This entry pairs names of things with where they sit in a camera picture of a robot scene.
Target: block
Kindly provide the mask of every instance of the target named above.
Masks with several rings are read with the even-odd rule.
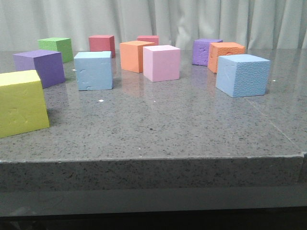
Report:
[[[208,65],[209,47],[211,42],[223,42],[222,39],[198,39],[193,43],[192,64],[199,66]]]
[[[42,83],[35,70],[0,74],[0,138],[49,127]]]
[[[180,49],[174,46],[143,48],[144,76],[152,82],[179,79]]]
[[[90,51],[111,51],[112,57],[115,57],[114,35],[93,35],[88,37]]]
[[[130,41],[120,43],[121,68],[136,73],[142,73],[144,46],[154,46],[154,42]]]
[[[16,71],[35,69],[43,88],[65,81],[62,55],[58,51],[39,49],[13,54],[13,59]]]
[[[219,56],[216,87],[231,97],[264,95],[270,64],[249,54]]]
[[[245,46],[235,42],[210,43],[208,69],[217,73],[218,57],[224,55],[244,54]]]
[[[59,51],[62,53],[63,62],[73,60],[71,39],[67,37],[51,37],[38,40],[40,49]]]
[[[154,42],[155,46],[159,45],[159,36],[158,35],[140,35],[137,37],[138,41],[144,42]]]
[[[80,52],[74,57],[80,91],[113,88],[111,57],[111,51]]]

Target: toy block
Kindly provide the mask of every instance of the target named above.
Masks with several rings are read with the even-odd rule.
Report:
[[[154,42],[155,46],[159,45],[159,36],[157,35],[140,35],[137,37],[138,41]]]
[[[179,79],[180,49],[174,46],[143,48],[144,76],[152,82]]]
[[[34,50],[13,54],[16,71],[37,70],[43,88],[65,81],[62,55],[58,51]]]
[[[198,39],[193,43],[192,64],[199,66],[208,65],[209,47],[211,42],[223,42],[222,39]]]
[[[0,138],[49,127],[42,83],[35,70],[0,74]]]
[[[218,57],[224,55],[244,54],[245,46],[235,42],[210,43],[208,69],[217,73]]]
[[[88,37],[90,51],[112,51],[112,57],[115,57],[114,35],[93,35]]]
[[[219,56],[216,87],[231,97],[264,95],[270,64],[267,59],[249,55]]]
[[[72,61],[71,39],[67,37],[51,37],[38,40],[40,49],[59,51],[62,53],[63,62]]]
[[[154,42],[131,41],[120,43],[121,68],[136,73],[143,72],[144,46],[154,46]]]
[[[74,57],[78,87],[85,90],[111,90],[113,73],[111,51],[80,52]]]

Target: cube face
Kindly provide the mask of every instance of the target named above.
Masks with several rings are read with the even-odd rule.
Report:
[[[113,88],[111,51],[81,52],[74,63],[80,91]]]
[[[155,46],[159,45],[159,36],[157,35],[140,35],[137,37],[138,41],[154,42]]]
[[[131,41],[119,44],[120,64],[124,70],[143,72],[143,47],[154,46],[153,42]]]
[[[0,138],[49,127],[35,70],[0,74]]]
[[[174,46],[143,48],[144,76],[152,82],[179,79],[180,49]]]
[[[13,59],[17,71],[35,69],[42,81],[43,88],[65,81],[60,52],[40,49],[14,54]]]
[[[208,69],[217,73],[218,57],[224,55],[244,54],[245,46],[235,42],[210,43]]]
[[[192,64],[199,66],[208,65],[209,47],[211,42],[223,42],[222,39],[198,39],[193,43]]]
[[[248,54],[219,56],[216,87],[231,97],[264,95],[270,64]]]
[[[90,51],[111,51],[112,57],[115,57],[114,35],[93,35],[88,37]]]
[[[67,37],[51,37],[38,40],[40,49],[53,50],[62,53],[63,62],[73,60],[71,39]]]

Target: green cube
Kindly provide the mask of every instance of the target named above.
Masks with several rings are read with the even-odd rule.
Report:
[[[38,40],[40,49],[53,50],[62,53],[63,62],[73,60],[71,39],[67,37],[51,37]]]

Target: orange cube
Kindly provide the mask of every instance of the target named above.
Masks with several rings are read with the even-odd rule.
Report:
[[[119,44],[120,64],[124,70],[143,72],[143,47],[154,46],[154,42],[131,41]]]
[[[219,56],[244,54],[245,46],[235,42],[212,42],[209,47],[208,69],[217,73]]]

